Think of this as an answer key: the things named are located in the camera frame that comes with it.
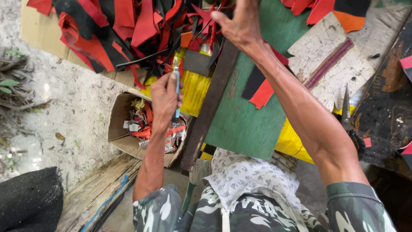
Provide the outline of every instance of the cardboard box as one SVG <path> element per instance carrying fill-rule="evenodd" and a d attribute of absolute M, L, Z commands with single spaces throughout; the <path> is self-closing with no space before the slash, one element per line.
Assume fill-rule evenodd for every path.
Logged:
<path fill-rule="evenodd" d="M 146 149 L 141 149 L 139 147 L 139 140 L 131 137 L 129 132 L 123 129 L 123 122 L 130 120 L 129 111 L 134 109 L 134 107 L 131 106 L 131 101 L 140 97 L 151 101 L 149 97 L 134 89 L 117 95 L 110 114 L 107 137 L 108 141 L 121 151 L 138 159 L 143 159 Z M 164 155 L 164 167 L 169 168 L 173 164 L 179 156 L 184 143 L 184 140 L 179 143 L 179 147 L 175 153 L 167 153 Z"/>
<path fill-rule="evenodd" d="M 59 18 L 53 12 L 47 17 L 36 9 L 27 7 L 28 0 L 21 1 L 21 19 L 20 19 L 20 36 L 31 46 L 56 55 L 59 58 L 68 60 L 74 64 L 80 65 L 89 69 L 89 67 L 80 60 L 70 49 L 61 41 L 61 29 L 58 25 Z M 137 76 L 143 82 L 146 78 L 146 70 L 137 69 Z M 107 72 L 106 70 L 100 73 L 107 78 L 134 88 L 134 78 L 130 70 L 123 72 Z"/>

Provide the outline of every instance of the person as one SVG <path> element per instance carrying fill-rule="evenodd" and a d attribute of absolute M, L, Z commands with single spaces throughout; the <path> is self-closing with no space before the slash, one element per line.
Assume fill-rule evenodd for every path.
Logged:
<path fill-rule="evenodd" d="M 262 71 L 318 167 L 328 196 L 330 231 L 395 231 L 346 131 L 263 40 L 258 4 L 258 0 L 237 0 L 233 19 L 220 12 L 211 16 L 223 35 Z M 295 195 L 299 182 L 293 161 L 277 153 L 264 161 L 217 148 L 199 202 L 182 211 L 176 187 L 162 187 L 166 130 L 183 99 L 181 92 L 176 94 L 176 75 L 161 77 L 151 93 L 152 137 L 133 192 L 136 232 L 326 231 Z"/>

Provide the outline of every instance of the green wooden board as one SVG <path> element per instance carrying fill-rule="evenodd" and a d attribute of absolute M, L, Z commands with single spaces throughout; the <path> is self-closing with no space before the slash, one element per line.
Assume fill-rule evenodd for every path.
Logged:
<path fill-rule="evenodd" d="M 287 49 L 310 29 L 306 25 L 309 13 L 305 10 L 295 16 L 279 0 L 261 0 L 261 33 L 269 44 L 288 57 Z M 275 94 L 261 109 L 241 97 L 252 69 L 253 63 L 241 52 L 205 142 L 268 160 L 286 115 Z"/>

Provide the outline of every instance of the hand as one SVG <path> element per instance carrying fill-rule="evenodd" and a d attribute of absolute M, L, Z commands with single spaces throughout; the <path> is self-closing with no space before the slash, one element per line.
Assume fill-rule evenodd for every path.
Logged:
<path fill-rule="evenodd" d="M 258 7 L 259 0 L 236 0 L 232 20 L 222 12 L 211 13 L 212 19 L 222 28 L 223 35 L 248 56 L 253 54 L 256 45 L 264 47 Z"/>
<path fill-rule="evenodd" d="M 182 90 L 176 93 L 176 78 L 176 74 L 168 73 L 151 85 L 154 128 L 167 130 L 176 109 L 182 106 L 183 93 Z"/>

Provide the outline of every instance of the dry leaf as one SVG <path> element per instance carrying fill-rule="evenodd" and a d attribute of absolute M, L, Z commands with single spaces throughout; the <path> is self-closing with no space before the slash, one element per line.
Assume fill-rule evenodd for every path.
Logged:
<path fill-rule="evenodd" d="M 56 138 L 60 139 L 60 140 L 65 140 L 66 138 L 64 136 L 62 136 L 60 133 L 56 133 L 55 134 Z"/>
<path fill-rule="evenodd" d="M 39 108 L 33 108 L 31 109 L 34 113 L 43 113 L 43 111 Z"/>
<path fill-rule="evenodd" d="M 3 138 L 0 138 L 0 144 L 2 144 L 3 146 L 8 146 L 8 144 L 6 143 L 6 141 L 3 140 Z"/>

